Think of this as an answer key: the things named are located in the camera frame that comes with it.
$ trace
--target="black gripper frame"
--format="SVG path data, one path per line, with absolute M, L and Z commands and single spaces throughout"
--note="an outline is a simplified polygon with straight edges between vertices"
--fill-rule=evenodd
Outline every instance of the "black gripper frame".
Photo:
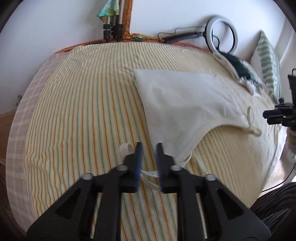
M 175 166 L 171 156 L 157 145 L 157 168 L 163 193 L 177 193 L 178 241 L 204 241 L 197 202 L 204 212 L 207 241 L 266 241 L 268 227 L 235 197 L 215 176 L 199 177 Z
M 100 176 L 85 174 L 29 228 L 30 241 L 120 241 L 121 194 L 139 187 L 142 144 L 125 157 L 123 165 Z M 102 193 L 94 238 L 91 226 L 98 193 Z
M 116 40 L 117 42 L 123 40 L 123 24 L 116 24 Z
M 113 36 L 113 39 L 116 39 L 116 36 L 117 36 L 117 26 L 116 26 L 116 24 L 112 25 L 112 27 L 111 27 L 111 35 Z
M 104 24 L 103 29 L 104 29 L 104 40 L 106 42 L 109 42 L 111 38 L 111 24 Z
M 290 127 L 292 131 L 296 130 L 296 76 L 293 74 L 295 70 L 292 70 L 292 74 L 288 74 L 293 103 L 280 103 L 274 110 L 263 112 L 263 117 L 267 119 L 269 125 L 282 124 Z

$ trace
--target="dark green fabric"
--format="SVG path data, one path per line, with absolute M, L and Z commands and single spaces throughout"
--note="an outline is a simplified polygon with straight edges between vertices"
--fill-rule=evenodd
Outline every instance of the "dark green fabric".
M 243 64 L 243 60 L 229 53 L 220 52 L 233 65 L 239 77 L 257 82 L 255 75 Z

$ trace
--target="colorful fabric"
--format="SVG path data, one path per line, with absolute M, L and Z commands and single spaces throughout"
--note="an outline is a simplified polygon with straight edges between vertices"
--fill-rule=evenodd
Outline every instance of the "colorful fabric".
M 114 15 L 119 15 L 119 0 L 108 0 L 97 17 L 105 22 L 108 16 Z
M 250 103 L 256 115 L 273 106 L 267 95 L 252 98 L 235 84 L 211 54 L 139 42 L 79 46 L 46 83 L 27 132 L 25 176 L 36 217 L 83 173 L 100 175 L 121 164 L 122 143 L 141 141 L 142 168 L 156 169 L 133 69 L 207 72 L 232 88 L 238 103 Z M 281 152 L 281 126 L 256 121 L 264 126 L 260 138 L 230 126 L 211 130 L 187 167 L 196 175 L 217 175 L 247 206 L 259 196 Z M 138 193 L 124 194 L 122 200 L 123 240 L 177 239 L 175 195 L 162 195 L 141 183 Z

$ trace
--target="white cloth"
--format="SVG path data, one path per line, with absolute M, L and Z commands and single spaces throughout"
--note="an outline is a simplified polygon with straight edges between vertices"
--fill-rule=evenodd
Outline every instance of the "white cloth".
M 248 91 L 251 93 L 252 96 L 257 97 L 257 98 L 262 98 L 262 90 L 259 86 L 257 86 L 254 81 L 248 80 L 244 77 L 241 77 L 239 79 L 239 83 L 243 86 L 245 86 Z
M 203 73 L 135 69 L 135 84 L 144 106 L 150 141 L 163 143 L 166 155 L 182 163 L 213 128 L 232 125 L 258 136 L 250 109 L 241 110 L 230 91 Z

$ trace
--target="pillow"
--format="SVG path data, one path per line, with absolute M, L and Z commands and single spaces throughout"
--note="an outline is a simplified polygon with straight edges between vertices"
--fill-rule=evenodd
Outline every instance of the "pillow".
M 281 97 L 279 59 L 263 31 L 260 31 L 260 38 L 251 58 L 251 65 L 265 83 L 270 95 L 279 99 Z

